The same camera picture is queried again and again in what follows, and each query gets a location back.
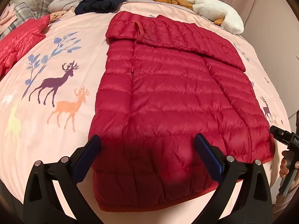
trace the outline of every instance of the blue tree print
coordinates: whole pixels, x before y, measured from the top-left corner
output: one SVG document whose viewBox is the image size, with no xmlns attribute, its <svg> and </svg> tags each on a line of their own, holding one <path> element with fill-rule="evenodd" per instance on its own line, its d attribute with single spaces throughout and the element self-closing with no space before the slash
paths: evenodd
<svg viewBox="0 0 299 224">
<path fill-rule="evenodd" d="M 56 44 L 56 48 L 52 51 L 51 55 L 44 55 L 40 60 L 38 60 L 40 54 L 37 55 L 30 55 L 28 56 L 28 63 L 27 63 L 27 70 L 31 70 L 30 78 L 25 81 L 25 85 L 27 85 L 27 88 L 22 96 L 22 99 L 25 97 L 26 93 L 28 92 L 29 88 L 31 87 L 32 83 L 40 74 L 45 67 L 47 66 L 47 63 L 49 60 L 60 54 L 62 51 L 66 50 L 67 53 L 72 53 L 73 50 L 80 49 L 80 46 L 74 46 L 75 44 L 79 43 L 81 40 L 77 39 L 77 37 L 73 37 L 77 32 L 70 33 L 66 36 L 63 36 L 62 38 L 55 38 L 53 43 Z M 38 72 L 34 75 L 35 69 L 38 68 L 40 65 L 42 65 Z"/>
</svg>

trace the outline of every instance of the red down jacket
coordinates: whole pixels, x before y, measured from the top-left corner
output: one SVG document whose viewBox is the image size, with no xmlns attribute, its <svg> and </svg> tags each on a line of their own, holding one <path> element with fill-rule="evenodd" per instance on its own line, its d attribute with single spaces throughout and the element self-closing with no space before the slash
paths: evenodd
<svg viewBox="0 0 299 224">
<path fill-rule="evenodd" d="M 29 19 L 0 40 L 0 79 L 31 48 L 46 38 L 41 31 L 50 21 L 50 15 L 40 19 Z"/>
<path fill-rule="evenodd" d="M 102 210 L 148 211 L 216 188 L 194 149 L 203 133 L 239 161 L 273 158 L 275 145 L 232 44 L 195 24 L 120 12 L 89 137 Z"/>
</svg>

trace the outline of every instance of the metal screw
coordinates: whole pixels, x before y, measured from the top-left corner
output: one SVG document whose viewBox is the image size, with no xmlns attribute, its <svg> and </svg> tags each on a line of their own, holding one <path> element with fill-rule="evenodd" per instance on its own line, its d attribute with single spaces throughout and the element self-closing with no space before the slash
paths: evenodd
<svg viewBox="0 0 299 224">
<path fill-rule="evenodd" d="M 262 165 L 262 162 L 261 162 L 261 160 L 256 159 L 255 164 L 260 166 L 260 165 Z"/>
<path fill-rule="evenodd" d="M 228 160 L 229 162 L 233 162 L 235 158 L 233 156 L 227 156 L 226 160 Z"/>
<path fill-rule="evenodd" d="M 40 161 L 40 160 L 36 161 L 36 162 L 34 163 L 34 165 L 38 167 L 39 165 L 41 165 L 41 161 Z"/>
<path fill-rule="evenodd" d="M 68 162 L 68 157 L 64 156 L 60 161 L 63 163 L 66 163 L 66 162 Z"/>
</svg>

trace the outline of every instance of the blue leaf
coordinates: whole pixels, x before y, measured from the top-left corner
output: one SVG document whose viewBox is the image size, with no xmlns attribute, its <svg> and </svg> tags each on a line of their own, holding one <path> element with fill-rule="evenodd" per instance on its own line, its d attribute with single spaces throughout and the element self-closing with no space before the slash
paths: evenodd
<svg viewBox="0 0 299 224">
<path fill-rule="evenodd" d="M 76 50 L 76 49 L 81 49 L 81 47 L 80 47 L 80 46 L 77 46 L 77 47 L 73 47 L 73 48 L 71 48 L 71 50 Z"/>
<path fill-rule="evenodd" d="M 54 39 L 54 44 L 58 44 L 58 43 L 60 43 L 61 41 L 62 41 L 61 38 L 55 38 L 55 39 Z"/>
<path fill-rule="evenodd" d="M 39 57 L 39 55 L 40 55 L 40 54 L 36 55 L 36 56 L 34 57 L 34 59 L 33 59 L 31 62 L 32 62 L 32 63 L 36 62 L 36 60 L 37 60 L 37 58 Z"/>
<path fill-rule="evenodd" d="M 49 57 L 47 55 L 44 55 L 41 59 L 41 63 L 45 64 L 49 60 Z"/>
<path fill-rule="evenodd" d="M 25 85 L 29 85 L 31 83 L 31 79 L 27 79 L 26 81 L 25 81 Z"/>
<path fill-rule="evenodd" d="M 34 64 L 34 68 L 37 68 L 39 66 L 39 61 L 37 61 L 35 64 Z"/>
<path fill-rule="evenodd" d="M 51 56 L 55 56 L 55 55 L 58 55 L 60 52 L 62 52 L 63 50 L 62 49 L 60 49 L 60 50 L 57 50 L 56 51 L 56 49 L 55 50 L 53 50 L 53 52 L 52 52 L 52 54 L 51 54 Z"/>
<path fill-rule="evenodd" d="M 45 69 L 46 66 L 47 66 L 47 65 L 43 65 L 43 66 L 41 67 L 41 69 L 38 71 L 37 74 L 41 73 L 41 72 Z"/>
<path fill-rule="evenodd" d="M 70 33 L 69 36 L 73 36 L 73 35 L 76 34 L 76 33 L 78 33 L 78 31 L 77 31 L 77 32 L 74 32 L 74 33 Z"/>
<path fill-rule="evenodd" d="M 28 60 L 32 61 L 34 59 L 34 55 L 28 56 Z"/>
</svg>

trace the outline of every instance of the blue gripper pad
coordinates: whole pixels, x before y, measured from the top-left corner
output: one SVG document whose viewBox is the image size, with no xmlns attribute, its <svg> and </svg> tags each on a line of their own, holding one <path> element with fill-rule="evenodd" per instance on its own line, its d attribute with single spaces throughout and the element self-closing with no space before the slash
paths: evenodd
<svg viewBox="0 0 299 224">
<path fill-rule="evenodd" d="M 84 147 L 78 148 L 71 156 L 74 165 L 72 166 L 72 181 L 74 184 L 84 180 L 93 161 L 101 150 L 101 139 L 94 135 Z"/>
<path fill-rule="evenodd" d="M 224 172 L 224 161 L 221 156 L 216 152 L 213 152 L 210 143 L 202 134 L 197 134 L 194 139 L 195 150 L 201 158 L 201 161 L 204 163 L 206 169 L 209 172 L 209 175 L 214 181 L 222 183 L 223 181 L 223 172 Z"/>
</svg>

